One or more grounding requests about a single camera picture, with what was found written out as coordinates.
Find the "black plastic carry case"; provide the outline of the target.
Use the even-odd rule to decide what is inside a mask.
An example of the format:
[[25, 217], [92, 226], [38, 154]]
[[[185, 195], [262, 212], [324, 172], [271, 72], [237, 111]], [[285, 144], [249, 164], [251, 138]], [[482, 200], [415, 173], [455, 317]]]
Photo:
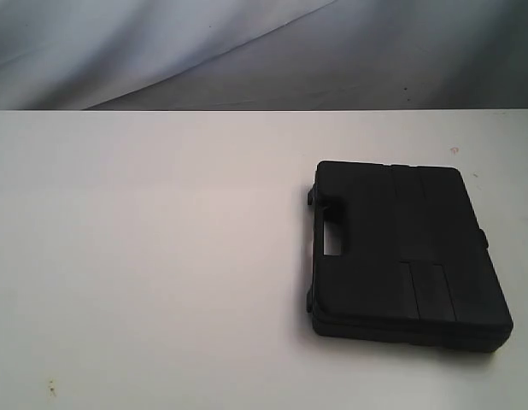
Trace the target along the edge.
[[513, 331], [460, 172], [322, 161], [307, 310], [314, 331], [491, 353]]

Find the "white backdrop cloth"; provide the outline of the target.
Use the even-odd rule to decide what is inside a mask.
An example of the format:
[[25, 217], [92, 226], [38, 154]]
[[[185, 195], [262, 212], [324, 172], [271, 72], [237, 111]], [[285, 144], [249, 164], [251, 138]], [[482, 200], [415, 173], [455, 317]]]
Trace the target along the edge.
[[0, 1], [0, 110], [528, 108], [528, 1]]

